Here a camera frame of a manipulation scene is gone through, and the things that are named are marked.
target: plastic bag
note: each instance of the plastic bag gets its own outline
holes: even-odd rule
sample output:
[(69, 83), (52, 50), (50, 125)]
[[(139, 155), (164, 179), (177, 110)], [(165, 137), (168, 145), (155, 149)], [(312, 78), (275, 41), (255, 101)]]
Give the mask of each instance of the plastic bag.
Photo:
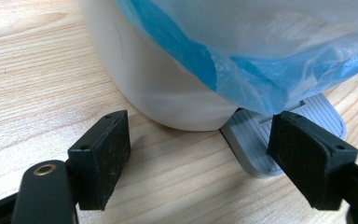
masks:
[(358, 73), (358, 1), (116, 0), (211, 90), (277, 114)]

